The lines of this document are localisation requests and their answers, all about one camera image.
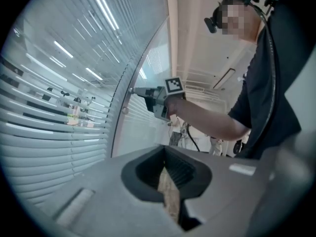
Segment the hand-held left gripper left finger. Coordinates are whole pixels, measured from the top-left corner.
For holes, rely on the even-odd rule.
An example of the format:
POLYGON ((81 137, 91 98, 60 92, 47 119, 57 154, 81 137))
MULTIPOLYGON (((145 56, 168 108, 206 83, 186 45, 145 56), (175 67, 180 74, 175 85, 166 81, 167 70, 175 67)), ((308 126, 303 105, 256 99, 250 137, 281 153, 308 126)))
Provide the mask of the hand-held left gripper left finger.
POLYGON ((56 225, 79 237, 176 237, 183 229, 164 197, 139 177, 162 146, 102 160, 55 191, 42 205, 56 225))

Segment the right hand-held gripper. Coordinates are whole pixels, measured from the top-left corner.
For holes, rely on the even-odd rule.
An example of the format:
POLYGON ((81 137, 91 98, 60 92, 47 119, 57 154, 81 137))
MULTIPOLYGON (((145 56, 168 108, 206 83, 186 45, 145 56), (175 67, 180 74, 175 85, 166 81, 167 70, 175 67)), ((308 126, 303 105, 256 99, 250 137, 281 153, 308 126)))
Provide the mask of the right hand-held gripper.
POLYGON ((165 79, 163 86, 135 87, 134 94, 144 96, 147 110, 158 119, 169 119, 167 106, 169 98, 185 99, 185 91, 180 77, 165 79))

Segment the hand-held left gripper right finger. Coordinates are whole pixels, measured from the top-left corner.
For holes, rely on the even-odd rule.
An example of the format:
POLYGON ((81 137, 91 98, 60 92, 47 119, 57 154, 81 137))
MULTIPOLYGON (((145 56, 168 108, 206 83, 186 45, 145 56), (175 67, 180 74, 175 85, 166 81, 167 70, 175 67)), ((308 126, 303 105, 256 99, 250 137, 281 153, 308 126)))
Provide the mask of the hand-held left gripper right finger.
POLYGON ((164 237, 250 237, 251 221, 266 188, 266 157, 212 156, 166 146, 177 173, 190 167, 179 189, 182 205, 175 234, 164 237))

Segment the frosted striped glass wall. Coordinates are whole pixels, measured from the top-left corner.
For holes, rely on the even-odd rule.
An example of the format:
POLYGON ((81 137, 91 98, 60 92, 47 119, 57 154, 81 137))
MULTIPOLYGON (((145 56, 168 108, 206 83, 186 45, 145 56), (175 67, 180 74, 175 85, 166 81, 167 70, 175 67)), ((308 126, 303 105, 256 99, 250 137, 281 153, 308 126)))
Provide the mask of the frosted striped glass wall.
POLYGON ((0 165, 36 207, 112 153, 127 91, 169 73, 167 0, 30 0, 0 52, 0 165))

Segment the person's right forearm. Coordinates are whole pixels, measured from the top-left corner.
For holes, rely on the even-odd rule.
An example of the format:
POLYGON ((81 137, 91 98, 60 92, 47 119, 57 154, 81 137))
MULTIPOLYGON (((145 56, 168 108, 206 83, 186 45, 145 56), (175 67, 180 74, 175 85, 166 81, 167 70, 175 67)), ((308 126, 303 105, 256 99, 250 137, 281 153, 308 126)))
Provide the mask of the person's right forearm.
POLYGON ((206 110, 187 100, 181 119, 204 134, 225 141, 239 140, 250 131, 228 114, 206 110))

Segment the person's right hand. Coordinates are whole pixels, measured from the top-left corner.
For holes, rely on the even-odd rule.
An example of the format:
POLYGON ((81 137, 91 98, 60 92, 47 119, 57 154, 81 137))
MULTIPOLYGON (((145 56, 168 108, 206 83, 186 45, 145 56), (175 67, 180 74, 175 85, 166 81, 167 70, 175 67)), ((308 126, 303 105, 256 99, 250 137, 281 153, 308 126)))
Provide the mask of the person's right hand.
POLYGON ((186 100, 179 97, 170 97, 166 99, 165 105, 167 107, 167 117, 170 119, 172 115, 180 118, 184 117, 186 107, 186 100))

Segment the black framed ceiling light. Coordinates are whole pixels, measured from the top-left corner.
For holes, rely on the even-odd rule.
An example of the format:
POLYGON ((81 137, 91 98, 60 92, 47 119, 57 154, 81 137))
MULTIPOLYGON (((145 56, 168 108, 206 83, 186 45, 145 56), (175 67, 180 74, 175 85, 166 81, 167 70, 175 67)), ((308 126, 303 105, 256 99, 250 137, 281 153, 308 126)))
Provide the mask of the black framed ceiling light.
POLYGON ((217 90, 221 88, 225 82, 232 77, 235 73, 235 69, 229 68, 226 73, 220 78, 220 80, 213 86, 213 89, 217 90))

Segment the person's black shirt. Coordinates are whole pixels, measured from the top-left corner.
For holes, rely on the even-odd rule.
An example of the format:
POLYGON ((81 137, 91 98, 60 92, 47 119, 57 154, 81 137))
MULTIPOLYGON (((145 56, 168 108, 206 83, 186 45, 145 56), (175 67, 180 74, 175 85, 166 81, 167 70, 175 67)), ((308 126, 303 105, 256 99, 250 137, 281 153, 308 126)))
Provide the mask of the person's black shirt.
POLYGON ((284 94, 301 72, 312 46, 294 1, 278 0, 268 26, 259 35, 242 91, 229 112, 251 130, 238 158, 259 159, 266 148, 301 130, 284 94))

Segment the grey metal window frame post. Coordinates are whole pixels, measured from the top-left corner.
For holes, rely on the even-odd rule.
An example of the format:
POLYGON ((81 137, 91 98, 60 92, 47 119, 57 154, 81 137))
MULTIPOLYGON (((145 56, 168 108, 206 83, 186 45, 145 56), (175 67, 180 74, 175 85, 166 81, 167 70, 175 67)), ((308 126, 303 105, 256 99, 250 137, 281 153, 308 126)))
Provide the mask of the grey metal window frame post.
POLYGON ((128 107, 128 103, 129 103, 130 95, 131 95, 129 93, 129 89, 135 86, 135 82, 137 81, 137 78, 139 75, 139 70, 142 67, 142 64, 144 63, 145 59, 147 58, 148 52, 153 47, 161 29, 168 23, 168 20, 169 20, 169 15, 167 15, 165 20, 160 24, 160 26, 156 30, 155 34, 153 35, 150 42, 146 46, 142 56, 140 57, 135 67, 131 70, 129 70, 128 67, 126 68, 116 88, 115 95, 119 97, 119 100, 118 100, 118 106, 116 108, 116 111, 114 112, 116 126, 115 127, 112 126, 111 133, 109 135, 109 137, 112 138, 112 144, 111 146, 110 145, 108 146, 107 157, 109 158, 116 157, 118 154, 121 130, 122 130, 123 122, 125 118, 123 109, 125 107, 128 107))

